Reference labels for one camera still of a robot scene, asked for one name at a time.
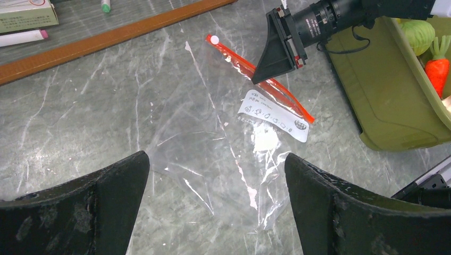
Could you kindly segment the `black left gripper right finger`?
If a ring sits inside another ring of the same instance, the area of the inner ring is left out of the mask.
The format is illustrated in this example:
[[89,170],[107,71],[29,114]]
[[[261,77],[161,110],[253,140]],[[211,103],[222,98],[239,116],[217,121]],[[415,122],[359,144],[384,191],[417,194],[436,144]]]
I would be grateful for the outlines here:
[[292,153],[285,174],[304,254],[450,254],[450,209],[373,193]]

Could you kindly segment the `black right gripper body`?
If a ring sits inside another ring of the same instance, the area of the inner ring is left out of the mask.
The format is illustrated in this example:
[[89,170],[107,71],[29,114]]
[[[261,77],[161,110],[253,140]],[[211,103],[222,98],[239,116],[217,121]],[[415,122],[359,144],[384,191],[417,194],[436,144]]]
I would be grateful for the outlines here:
[[332,35],[359,26],[372,29],[382,16],[426,20],[437,13],[437,1],[318,1],[297,13],[284,4],[271,13],[280,17],[295,67],[301,67],[308,46],[326,52]]

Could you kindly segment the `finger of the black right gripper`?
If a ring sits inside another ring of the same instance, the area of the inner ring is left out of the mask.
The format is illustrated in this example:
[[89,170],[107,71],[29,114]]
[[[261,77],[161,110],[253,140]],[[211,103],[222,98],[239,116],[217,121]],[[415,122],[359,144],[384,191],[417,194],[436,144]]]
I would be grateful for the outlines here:
[[268,24],[266,44],[252,76],[253,84],[278,77],[295,69],[280,17],[276,13],[268,13],[266,20]]

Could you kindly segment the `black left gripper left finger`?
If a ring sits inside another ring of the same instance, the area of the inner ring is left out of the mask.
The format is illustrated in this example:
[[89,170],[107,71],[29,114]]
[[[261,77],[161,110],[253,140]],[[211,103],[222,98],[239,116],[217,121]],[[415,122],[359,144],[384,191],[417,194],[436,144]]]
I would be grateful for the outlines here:
[[149,175],[136,152],[49,189],[1,202],[1,254],[125,254]]

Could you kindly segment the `clear zip bag orange zipper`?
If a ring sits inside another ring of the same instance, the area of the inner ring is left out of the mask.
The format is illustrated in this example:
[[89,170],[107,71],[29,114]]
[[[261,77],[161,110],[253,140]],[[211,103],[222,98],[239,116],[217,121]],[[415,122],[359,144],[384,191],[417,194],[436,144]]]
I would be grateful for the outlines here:
[[251,81],[255,67],[215,35],[166,101],[152,169],[204,211],[257,243],[289,205],[286,157],[306,148],[314,118],[280,82]]

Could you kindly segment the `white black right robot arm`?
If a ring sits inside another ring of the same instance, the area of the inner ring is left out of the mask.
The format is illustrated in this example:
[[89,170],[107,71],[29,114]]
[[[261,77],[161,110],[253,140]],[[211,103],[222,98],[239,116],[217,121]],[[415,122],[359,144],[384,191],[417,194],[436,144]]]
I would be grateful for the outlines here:
[[372,29],[382,16],[426,20],[434,15],[450,17],[450,1],[318,1],[294,14],[279,6],[266,14],[267,40],[252,83],[301,68],[306,47],[324,52],[331,36],[345,29]]

